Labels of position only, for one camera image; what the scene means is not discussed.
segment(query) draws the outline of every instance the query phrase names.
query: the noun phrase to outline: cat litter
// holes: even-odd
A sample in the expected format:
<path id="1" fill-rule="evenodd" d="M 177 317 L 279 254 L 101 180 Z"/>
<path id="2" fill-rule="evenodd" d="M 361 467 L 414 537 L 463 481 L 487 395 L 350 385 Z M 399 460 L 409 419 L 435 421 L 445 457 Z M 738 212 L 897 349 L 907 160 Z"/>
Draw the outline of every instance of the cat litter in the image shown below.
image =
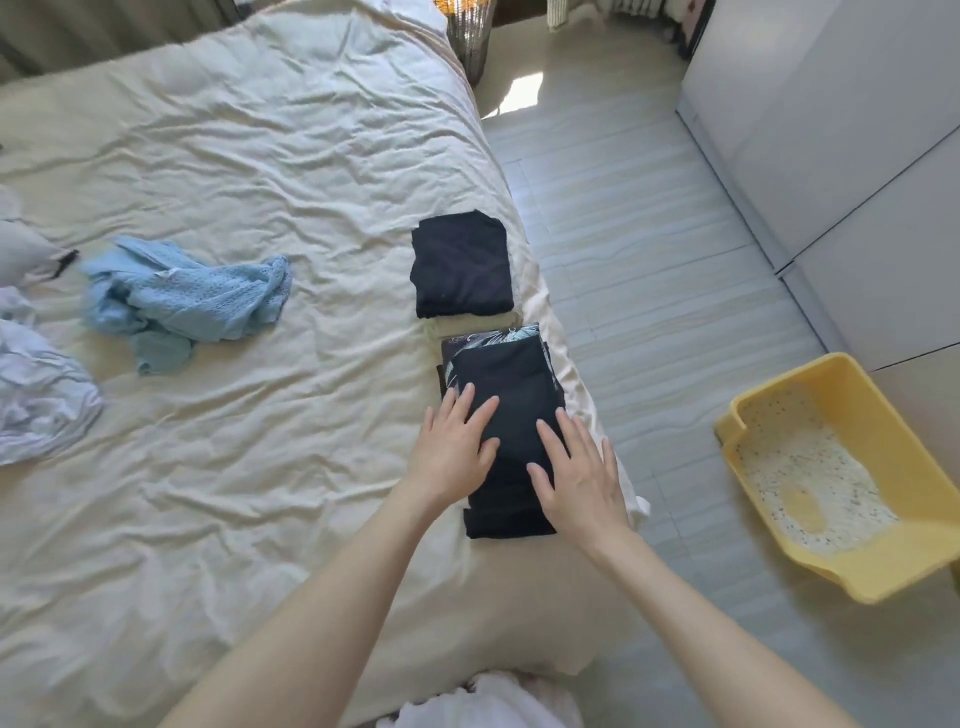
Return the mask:
<path id="1" fill-rule="evenodd" d="M 746 402 L 740 416 L 743 474 L 794 543 L 829 556 L 864 546 L 899 520 L 802 384 Z"/>

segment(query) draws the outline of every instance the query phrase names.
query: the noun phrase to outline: sunlight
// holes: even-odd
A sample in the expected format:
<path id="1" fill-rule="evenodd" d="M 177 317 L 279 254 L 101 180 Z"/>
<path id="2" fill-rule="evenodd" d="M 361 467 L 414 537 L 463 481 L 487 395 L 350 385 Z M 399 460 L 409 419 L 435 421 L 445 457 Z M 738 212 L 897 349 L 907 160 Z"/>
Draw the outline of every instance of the sunlight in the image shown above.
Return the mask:
<path id="1" fill-rule="evenodd" d="M 520 76 L 514 79 L 510 84 L 510 90 L 504 96 L 500 106 L 484 116 L 489 119 L 491 116 L 499 116 L 503 113 L 510 113 L 518 109 L 529 109 L 537 105 L 537 98 L 540 95 L 540 84 L 543 83 L 543 73 L 531 73 L 529 76 Z"/>

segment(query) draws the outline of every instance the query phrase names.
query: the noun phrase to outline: white wardrobe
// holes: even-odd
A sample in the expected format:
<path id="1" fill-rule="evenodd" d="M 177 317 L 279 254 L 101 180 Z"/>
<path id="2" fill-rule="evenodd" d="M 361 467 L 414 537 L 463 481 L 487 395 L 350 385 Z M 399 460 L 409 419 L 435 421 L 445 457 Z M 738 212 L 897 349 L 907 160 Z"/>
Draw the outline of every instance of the white wardrobe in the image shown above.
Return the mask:
<path id="1" fill-rule="evenodd" d="M 678 112 L 827 348 L 960 484 L 958 33 L 958 0 L 717 0 Z"/>

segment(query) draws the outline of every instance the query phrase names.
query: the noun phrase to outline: wrinkled sheet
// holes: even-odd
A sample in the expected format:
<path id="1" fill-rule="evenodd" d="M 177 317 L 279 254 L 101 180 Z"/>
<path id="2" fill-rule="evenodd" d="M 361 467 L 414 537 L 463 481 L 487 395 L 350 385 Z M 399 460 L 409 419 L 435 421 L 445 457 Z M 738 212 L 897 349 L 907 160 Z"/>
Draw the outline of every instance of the wrinkled sheet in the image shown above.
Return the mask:
<path id="1" fill-rule="evenodd" d="M 77 445 L 0 470 L 0 723 L 156 725 L 321 567 L 403 474 L 434 347 L 410 230 L 479 208 L 509 237 L 568 409 L 599 435 L 469 87 L 428 0 L 304 0 L 242 26 L 0 88 L 0 183 L 84 256 L 111 235 L 198 260 L 287 255 L 275 328 L 133 371 L 84 329 L 85 279 L 31 290 L 38 330 L 100 383 Z M 636 516 L 629 481 L 623 479 Z M 429 529 L 344 723 L 490 667 L 583 667 L 635 625 L 555 536 Z"/>

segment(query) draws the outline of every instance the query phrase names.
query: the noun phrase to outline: stack of folded clothes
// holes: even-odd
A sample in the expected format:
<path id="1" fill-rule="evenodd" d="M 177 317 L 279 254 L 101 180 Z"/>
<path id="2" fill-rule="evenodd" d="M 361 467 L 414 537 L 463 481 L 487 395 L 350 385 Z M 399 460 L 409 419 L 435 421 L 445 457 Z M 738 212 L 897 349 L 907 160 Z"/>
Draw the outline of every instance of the stack of folded clothes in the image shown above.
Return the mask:
<path id="1" fill-rule="evenodd" d="M 464 511 L 467 535 L 512 539 L 554 533 L 527 473 L 527 463 L 538 463 L 553 478 L 537 420 L 547 422 L 563 439 L 556 410 L 565 405 L 564 390 L 540 338 L 540 326 L 449 338 L 443 341 L 442 352 L 446 386 L 460 392 L 473 382 L 474 410 L 493 395 L 500 397 L 483 434 L 484 439 L 500 438 L 500 448 L 487 479 L 469 497 Z"/>
<path id="2" fill-rule="evenodd" d="M 413 246 L 417 316 L 432 338 L 520 325 L 499 220 L 479 210 L 421 220 Z"/>

